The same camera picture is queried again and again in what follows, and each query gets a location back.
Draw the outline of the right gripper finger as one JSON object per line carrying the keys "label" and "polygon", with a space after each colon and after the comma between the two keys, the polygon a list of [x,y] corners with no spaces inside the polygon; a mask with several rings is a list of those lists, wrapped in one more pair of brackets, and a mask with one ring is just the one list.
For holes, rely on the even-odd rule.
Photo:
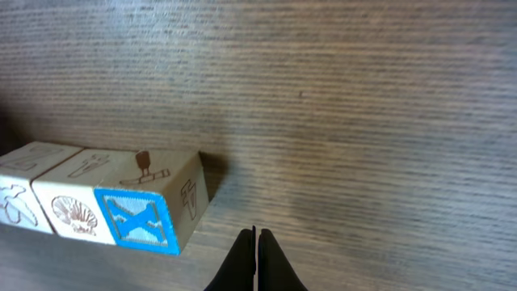
{"label": "right gripper finger", "polygon": [[307,291],[269,229],[236,237],[206,291]]}

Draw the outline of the block with red drawing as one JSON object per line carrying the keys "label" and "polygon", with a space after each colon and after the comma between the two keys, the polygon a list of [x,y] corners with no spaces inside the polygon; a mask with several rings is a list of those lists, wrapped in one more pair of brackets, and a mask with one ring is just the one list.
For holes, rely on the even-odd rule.
{"label": "block with red drawing", "polygon": [[32,182],[33,192],[58,235],[115,243],[94,189],[133,156],[131,151],[82,150]]}

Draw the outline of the plain block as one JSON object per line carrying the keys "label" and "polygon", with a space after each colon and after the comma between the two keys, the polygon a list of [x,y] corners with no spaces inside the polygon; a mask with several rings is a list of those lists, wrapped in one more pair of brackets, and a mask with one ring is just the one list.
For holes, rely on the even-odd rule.
{"label": "plain block", "polygon": [[52,234],[32,182],[82,151],[81,147],[34,141],[1,157],[1,223]]}

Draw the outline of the blue X block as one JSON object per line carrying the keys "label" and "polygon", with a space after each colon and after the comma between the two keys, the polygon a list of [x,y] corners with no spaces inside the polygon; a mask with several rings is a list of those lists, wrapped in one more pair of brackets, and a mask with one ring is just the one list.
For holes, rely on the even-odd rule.
{"label": "blue X block", "polygon": [[197,151],[142,150],[94,189],[118,247],[180,255],[209,205]]}

